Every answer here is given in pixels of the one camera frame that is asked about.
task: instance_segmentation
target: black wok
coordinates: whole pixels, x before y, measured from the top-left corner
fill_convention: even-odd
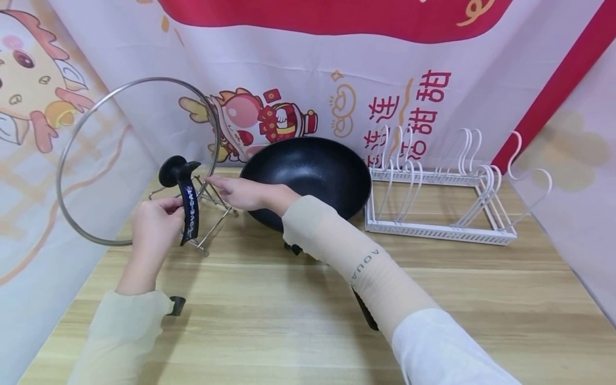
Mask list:
[[[284,184],[300,195],[313,195],[344,219],[359,213],[370,196],[368,167],[351,149],[330,139],[298,137],[271,144],[246,163],[240,177],[265,184]],[[282,220],[267,209],[249,211],[260,223],[283,232]],[[295,255],[297,245],[286,245]],[[378,326],[357,293],[368,325]]]

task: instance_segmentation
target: white sleeve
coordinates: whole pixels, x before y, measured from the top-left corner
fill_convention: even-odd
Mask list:
[[[520,385],[441,309],[405,318],[392,348],[407,385]]]

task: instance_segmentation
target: red banner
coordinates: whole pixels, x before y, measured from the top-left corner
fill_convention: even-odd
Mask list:
[[[414,43],[472,39],[512,0],[158,0],[191,26],[251,25],[317,35],[377,34]]]

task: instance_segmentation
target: arm sleeve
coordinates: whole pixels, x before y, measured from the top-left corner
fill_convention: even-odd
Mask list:
[[[282,222],[287,243],[331,265],[363,299],[407,384],[519,384],[382,247],[332,207],[302,197]]]
[[[173,303],[160,291],[139,296],[107,293],[90,325],[69,385],[133,385]]]
[[[407,385],[520,385],[440,309],[409,315],[392,349]]]

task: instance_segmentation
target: pot handle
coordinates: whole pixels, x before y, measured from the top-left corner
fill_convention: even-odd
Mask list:
[[[299,255],[299,253],[302,252],[302,249],[298,245],[291,246],[287,242],[285,242],[285,249],[290,250],[295,255]],[[353,294],[355,294],[355,299],[357,300],[357,303],[362,310],[364,318],[366,318],[366,322],[368,322],[368,326],[372,330],[378,331],[379,325],[376,323],[375,319],[372,317],[372,314],[370,314],[370,310],[368,310],[366,304],[363,303],[362,298],[359,296],[359,294],[357,294],[355,289],[353,289]]]
[[[158,181],[164,187],[179,186],[184,201],[184,232],[180,246],[199,234],[199,204],[197,192],[192,184],[192,172],[201,166],[199,162],[186,162],[183,156],[167,159],[160,168]]]

